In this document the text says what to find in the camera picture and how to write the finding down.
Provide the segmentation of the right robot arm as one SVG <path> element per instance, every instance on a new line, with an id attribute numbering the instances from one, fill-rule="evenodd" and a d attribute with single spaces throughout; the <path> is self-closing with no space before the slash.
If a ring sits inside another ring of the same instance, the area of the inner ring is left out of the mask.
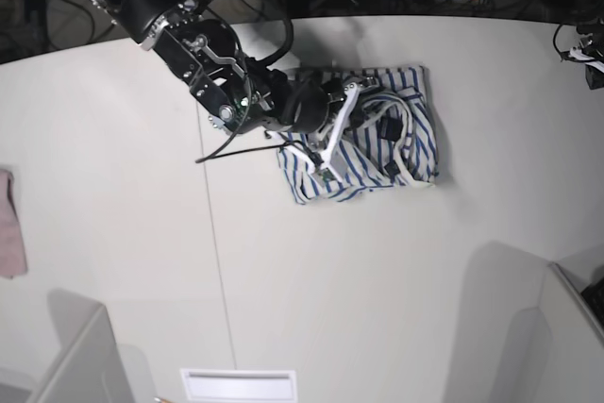
<path id="1" fill-rule="evenodd" d="M 299 78 L 274 68 L 294 42 L 294 26 L 280 19 L 285 39 L 277 51 L 254 59 L 238 35 L 205 14 L 215 0 L 91 0 L 128 36 L 155 52 L 190 94 L 229 134 L 257 127 L 311 134 L 335 118 L 343 106 L 344 84 L 311 72 Z"/>

